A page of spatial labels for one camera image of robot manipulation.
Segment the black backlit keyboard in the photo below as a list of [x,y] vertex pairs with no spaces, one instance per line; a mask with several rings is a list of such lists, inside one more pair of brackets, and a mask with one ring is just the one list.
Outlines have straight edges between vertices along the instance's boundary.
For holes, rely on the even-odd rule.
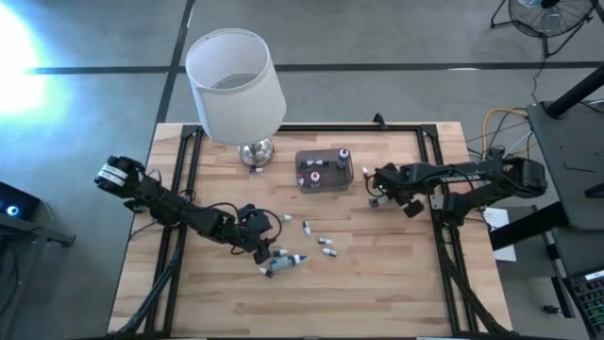
[[563,280],[590,340],[604,340],[604,269]]

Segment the black floor fan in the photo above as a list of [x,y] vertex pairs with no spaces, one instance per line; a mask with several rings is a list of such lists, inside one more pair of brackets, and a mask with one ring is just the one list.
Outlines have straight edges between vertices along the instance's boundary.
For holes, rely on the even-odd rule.
[[541,41],[545,59],[559,53],[593,19],[599,0],[501,0],[490,28],[513,26]]

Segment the black pole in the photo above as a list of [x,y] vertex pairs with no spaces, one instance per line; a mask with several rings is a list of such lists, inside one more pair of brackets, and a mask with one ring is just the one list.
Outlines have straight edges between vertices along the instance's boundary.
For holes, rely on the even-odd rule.
[[569,109],[602,86],[604,86],[604,65],[598,67],[567,93],[549,104],[545,108],[545,113],[551,118],[561,119]]

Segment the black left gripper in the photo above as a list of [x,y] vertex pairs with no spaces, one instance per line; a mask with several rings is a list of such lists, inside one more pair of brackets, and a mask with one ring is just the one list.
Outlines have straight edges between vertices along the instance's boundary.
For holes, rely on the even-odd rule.
[[272,228],[269,217],[263,209],[254,204],[247,204],[237,210],[238,236],[233,244],[234,249],[242,251],[256,251],[254,253],[255,264],[264,264],[272,257],[269,246],[277,237],[263,238],[262,235]]

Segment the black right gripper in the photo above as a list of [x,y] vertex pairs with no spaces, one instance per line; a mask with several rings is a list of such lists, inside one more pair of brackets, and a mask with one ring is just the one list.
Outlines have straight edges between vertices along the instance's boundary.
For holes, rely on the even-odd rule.
[[403,212],[409,218],[421,213],[425,205],[420,199],[413,199],[413,195],[402,189],[402,173],[389,162],[383,167],[376,168],[373,174],[373,188],[378,189],[383,195],[403,205]]

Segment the grey translucent plastic bin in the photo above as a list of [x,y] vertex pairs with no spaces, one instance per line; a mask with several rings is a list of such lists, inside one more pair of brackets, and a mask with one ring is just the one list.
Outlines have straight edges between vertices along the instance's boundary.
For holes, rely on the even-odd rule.
[[[352,153],[350,151],[350,158],[348,164],[344,170],[339,169],[336,165],[338,153],[341,148],[331,149],[314,149],[314,150],[303,150],[295,154],[294,165],[295,165],[295,177],[297,184],[297,174],[304,174],[305,184],[303,187],[298,186],[298,189],[303,194],[318,194],[326,192],[339,192],[348,189],[349,185],[354,180],[354,170],[352,163]],[[327,166],[312,166],[309,168],[302,168],[300,166],[302,161],[305,160],[325,160],[329,161]],[[310,187],[310,173],[317,171],[321,174],[321,186],[317,189]]]

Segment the grey side desk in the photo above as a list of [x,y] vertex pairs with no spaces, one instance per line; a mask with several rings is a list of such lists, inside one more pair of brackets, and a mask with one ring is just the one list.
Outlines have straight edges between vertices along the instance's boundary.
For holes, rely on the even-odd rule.
[[[554,119],[531,105],[528,118],[571,227],[604,230],[604,197],[585,194],[604,184],[604,113],[578,104]],[[596,172],[568,171],[564,162],[591,164]]]

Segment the black computer with blue light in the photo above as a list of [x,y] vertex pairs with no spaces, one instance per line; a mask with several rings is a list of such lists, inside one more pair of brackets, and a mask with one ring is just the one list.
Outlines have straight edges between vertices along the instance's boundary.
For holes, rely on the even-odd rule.
[[0,181],[0,213],[29,221],[40,203],[37,197]]

